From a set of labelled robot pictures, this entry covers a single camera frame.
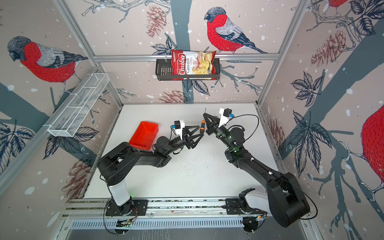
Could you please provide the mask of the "orange black screwdriver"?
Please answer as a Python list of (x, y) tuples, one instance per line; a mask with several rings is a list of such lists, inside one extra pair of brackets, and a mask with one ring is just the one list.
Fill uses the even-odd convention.
[(205, 119), (203, 119), (202, 123), (201, 123), (201, 127), (200, 127), (200, 134), (205, 133), (205, 124), (206, 124), (206, 121), (205, 121)]

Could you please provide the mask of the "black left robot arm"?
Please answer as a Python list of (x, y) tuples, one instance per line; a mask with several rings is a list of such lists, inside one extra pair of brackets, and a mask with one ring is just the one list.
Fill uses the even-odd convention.
[(100, 177), (109, 189), (112, 203), (128, 214), (132, 209), (132, 196), (126, 185), (126, 177), (135, 166), (152, 166), (162, 168), (172, 159), (171, 153), (187, 147), (193, 149), (203, 138), (203, 134), (185, 135), (185, 139), (176, 137), (172, 140), (161, 136), (155, 143), (153, 151), (134, 148), (123, 142), (104, 155), (97, 163)]

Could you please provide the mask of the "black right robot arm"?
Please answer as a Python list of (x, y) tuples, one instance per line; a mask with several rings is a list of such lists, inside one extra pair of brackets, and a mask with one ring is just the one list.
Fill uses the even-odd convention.
[(203, 114), (200, 126), (186, 126), (183, 121), (176, 121), (174, 132), (192, 148), (204, 134), (215, 135), (226, 147), (227, 161), (256, 179), (267, 192), (268, 206), (272, 216), (282, 227), (288, 227), (297, 220), (304, 219), (310, 212), (309, 198), (301, 189), (297, 178), (291, 174), (278, 172), (259, 160), (244, 147), (247, 141), (245, 128), (241, 125), (227, 127), (235, 116), (230, 109), (225, 109), (221, 116)]

